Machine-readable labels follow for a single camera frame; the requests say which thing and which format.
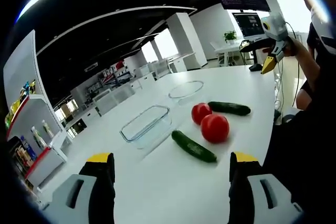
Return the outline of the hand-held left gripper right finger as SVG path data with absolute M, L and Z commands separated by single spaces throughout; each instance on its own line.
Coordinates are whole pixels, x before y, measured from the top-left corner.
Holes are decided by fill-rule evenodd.
M 304 214 L 291 192 L 259 161 L 231 152 L 228 223 L 297 223 Z

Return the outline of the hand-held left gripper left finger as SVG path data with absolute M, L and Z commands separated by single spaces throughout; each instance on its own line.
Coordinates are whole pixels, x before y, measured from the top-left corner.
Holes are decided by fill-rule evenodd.
M 43 213 L 51 223 L 114 223 L 114 155 L 90 157 L 52 194 Z

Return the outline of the person's right hand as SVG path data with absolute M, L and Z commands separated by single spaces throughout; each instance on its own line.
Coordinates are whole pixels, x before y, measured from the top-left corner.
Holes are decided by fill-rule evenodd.
M 295 57 L 300 50 L 300 41 L 292 37 L 287 37 L 286 41 L 287 45 L 283 50 L 285 57 Z

